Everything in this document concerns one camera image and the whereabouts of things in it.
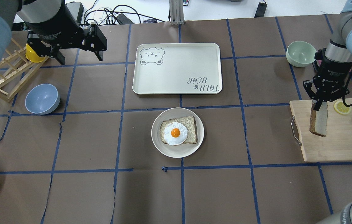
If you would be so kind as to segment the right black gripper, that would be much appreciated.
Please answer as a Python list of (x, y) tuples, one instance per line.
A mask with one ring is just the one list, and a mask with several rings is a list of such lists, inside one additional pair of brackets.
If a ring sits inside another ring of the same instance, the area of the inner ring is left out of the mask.
[(310, 80), (303, 81), (303, 88), (313, 100), (313, 111), (350, 93), (346, 79), (351, 68), (352, 62), (335, 62), (323, 57), (319, 71)]

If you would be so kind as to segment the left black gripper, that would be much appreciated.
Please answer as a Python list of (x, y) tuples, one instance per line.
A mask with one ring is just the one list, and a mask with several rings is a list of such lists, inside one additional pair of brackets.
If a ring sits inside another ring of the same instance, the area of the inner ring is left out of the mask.
[(79, 48), (103, 61), (107, 39), (97, 24), (79, 24), (67, 6), (26, 6), (27, 44), (65, 65), (60, 49)]

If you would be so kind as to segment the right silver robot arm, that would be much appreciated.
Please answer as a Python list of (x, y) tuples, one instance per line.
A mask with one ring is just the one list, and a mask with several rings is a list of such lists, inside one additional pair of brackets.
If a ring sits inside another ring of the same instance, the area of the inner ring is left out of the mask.
[[(328, 102), (344, 98), (348, 93), (348, 74), (352, 74), (352, 0), (341, 11), (339, 25), (333, 31), (327, 47), (315, 54), (313, 67), (316, 72), (311, 80), (303, 82), (312, 99), (310, 131), (324, 136), (327, 127)], [(352, 224), (352, 202), (341, 211), (326, 217), (321, 224)]]

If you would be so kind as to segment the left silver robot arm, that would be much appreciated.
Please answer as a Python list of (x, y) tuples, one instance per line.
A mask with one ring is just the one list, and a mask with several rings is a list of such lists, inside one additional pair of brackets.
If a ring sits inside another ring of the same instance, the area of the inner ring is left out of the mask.
[(107, 39), (97, 24), (79, 25), (63, 0), (0, 0), (0, 61), (11, 42), (15, 16), (30, 28), (27, 44), (39, 57), (55, 58), (61, 65), (60, 49), (78, 48), (95, 53), (99, 61)]

